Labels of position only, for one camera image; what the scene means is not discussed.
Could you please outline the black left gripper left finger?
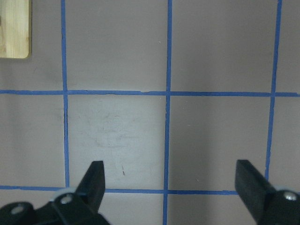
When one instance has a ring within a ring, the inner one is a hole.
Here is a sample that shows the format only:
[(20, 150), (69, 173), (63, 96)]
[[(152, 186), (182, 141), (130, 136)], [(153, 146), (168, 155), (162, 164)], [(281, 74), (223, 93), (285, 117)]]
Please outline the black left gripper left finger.
[(105, 193), (105, 169), (103, 161), (93, 161), (75, 190), (83, 202), (98, 213)]

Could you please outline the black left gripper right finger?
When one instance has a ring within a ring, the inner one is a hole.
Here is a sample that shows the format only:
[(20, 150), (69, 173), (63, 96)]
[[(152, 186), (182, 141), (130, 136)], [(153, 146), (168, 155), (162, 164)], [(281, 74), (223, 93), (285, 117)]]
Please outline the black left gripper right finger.
[(256, 223), (260, 223), (274, 197), (275, 188), (245, 159), (238, 159), (235, 168), (235, 190)]

